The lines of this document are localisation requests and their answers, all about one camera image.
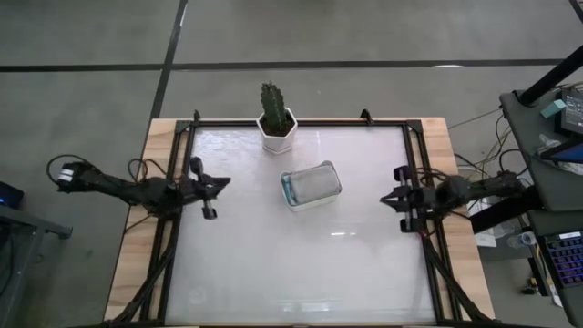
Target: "wooden board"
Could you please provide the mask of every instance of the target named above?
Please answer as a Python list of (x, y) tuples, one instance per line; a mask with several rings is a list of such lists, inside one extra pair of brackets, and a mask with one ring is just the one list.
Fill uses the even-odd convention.
[[(376, 120), (403, 120), (405, 118), (376, 118)], [(454, 152), (443, 118), (412, 118), (421, 119), (424, 127), (425, 144), (432, 168), (440, 169), (446, 174), (456, 174)], [(154, 159), (163, 168), (168, 166), (169, 153), (174, 136), (175, 118), (152, 120), (148, 139), (144, 149), (144, 159)], [(181, 158), (186, 140), (180, 144), (177, 172), (180, 172)], [(162, 175), (153, 166), (148, 166), (150, 175)], [(128, 215), (128, 225), (143, 219), (146, 212), (141, 208), (133, 208)], [(138, 291), (146, 279), (156, 220), (148, 219), (128, 232), (122, 241), (118, 264), (111, 286), (109, 300), (105, 312), (105, 320), (118, 315)], [(444, 220), (445, 237), (455, 278), (460, 282), (470, 299), (487, 316), (494, 318), (494, 310), (486, 285), (486, 278), (478, 254), (472, 225), (468, 220), (450, 215)], [(154, 293), (151, 317), (156, 316), (158, 308), (159, 285)], [(442, 302), (446, 317), (451, 317), (451, 308), (447, 300), (447, 292), (443, 281), (439, 282), (442, 291)]]

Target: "black metal frame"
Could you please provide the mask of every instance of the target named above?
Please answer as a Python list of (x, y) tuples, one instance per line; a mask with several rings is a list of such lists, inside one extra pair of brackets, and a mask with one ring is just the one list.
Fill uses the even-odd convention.
[[(420, 120), (391, 120), (391, 121), (372, 121), (368, 111), (364, 110), (361, 118), (355, 118), (354, 120), (312, 120), (312, 119), (298, 119), (298, 125), (300, 127), (399, 127), (403, 131), (405, 152), (409, 167), (415, 172), (417, 169), (415, 164), (415, 157), (413, 151), (413, 142), (411, 138), (411, 133), (415, 133), (418, 147), (420, 150), (420, 157), (422, 167), (424, 169), (430, 169), (429, 166), (429, 156), (427, 154), (427, 149), (424, 141), (423, 126)], [(193, 150), (194, 136), (196, 128), (198, 127), (253, 127), (255, 126), (254, 120), (198, 120), (195, 117), (194, 121), (191, 120), (179, 120), (176, 123), (174, 138), (172, 140), (172, 148), (169, 155), (169, 166), (167, 178), (172, 178), (175, 174), (175, 167), (179, 153), (179, 144), (181, 137), (188, 132), (187, 143), (184, 152), (184, 159), (181, 168), (181, 174), (188, 174), (188, 163), (189, 158)], [(414, 173), (413, 178), (414, 187), (419, 186), (419, 181)], [(126, 310), (120, 314), (113, 321), (105, 322), (108, 327), (129, 327), (129, 326), (164, 326), (166, 310), (168, 306), (169, 298), (169, 287), (172, 279), (172, 270), (174, 264), (174, 253), (178, 244), (179, 228), (180, 228), (180, 213), (173, 215), (172, 217), (160, 218), (156, 227), (156, 232), (154, 235), (154, 244), (152, 248), (152, 253), (150, 257), (150, 263), (148, 268), (148, 278), (138, 291), (138, 294), (128, 305)], [(172, 228), (170, 231), (170, 238), (166, 250), (160, 256), (160, 252), (163, 248), (162, 236), (166, 229), (166, 223), (171, 220)], [(451, 271), (451, 263), (449, 261), (449, 253), (447, 250), (447, 243), (445, 240), (445, 233), (441, 221), (435, 223), (436, 236), (439, 243), (440, 257), (443, 259), (444, 266), (448, 271)], [(422, 240), (424, 253), (427, 254), (433, 246), (429, 244), (427, 240)], [(425, 265), (427, 268), (427, 276), (429, 281), (429, 288), (432, 296), (432, 303), (435, 310), (435, 319), (438, 323), (445, 320), (444, 308), (441, 302), (441, 295), (439, 291), (439, 285), (437, 283), (437, 276), (435, 272), (434, 265), (427, 259), (425, 259)], [(149, 318), (150, 305), (152, 299), (152, 290), (154, 284), (160, 274), (165, 271), (162, 290), (160, 295), (160, 302), (158, 307), (158, 313), (155, 319)], [(452, 308), (452, 314), (454, 320), (461, 320), (459, 304), (457, 299), (451, 293), (448, 287), (449, 302)], [(139, 314), (138, 322), (131, 322), (138, 308), (141, 308)]]

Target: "potted cactus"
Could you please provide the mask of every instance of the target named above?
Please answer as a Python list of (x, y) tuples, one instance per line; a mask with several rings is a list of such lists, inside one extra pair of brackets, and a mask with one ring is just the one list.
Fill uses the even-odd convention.
[(263, 147), (275, 155), (292, 149), (298, 122), (292, 111), (283, 105), (281, 90), (272, 82), (261, 86), (261, 104), (263, 114), (257, 119), (257, 126), (263, 136)]

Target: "cactus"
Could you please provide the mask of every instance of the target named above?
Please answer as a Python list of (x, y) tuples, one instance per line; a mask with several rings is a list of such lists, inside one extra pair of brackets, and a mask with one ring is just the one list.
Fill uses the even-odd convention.
[(288, 127), (285, 106), (283, 105), (283, 96), (272, 82), (263, 83), (261, 86), (261, 104), (265, 115), (264, 124), (266, 132), (271, 135), (285, 135)]

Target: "whiteboard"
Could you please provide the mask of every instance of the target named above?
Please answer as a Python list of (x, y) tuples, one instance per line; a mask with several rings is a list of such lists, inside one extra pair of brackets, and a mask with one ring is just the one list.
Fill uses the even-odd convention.
[[(193, 156), (231, 177), (213, 201), (182, 214), (166, 322), (433, 323), (420, 237), (379, 199), (407, 164), (400, 127), (300, 127), (274, 156), (257, 128), (197, 128)], [(343, 186), (335, 202), (292, 212), (283, 171), (330, 160)]]

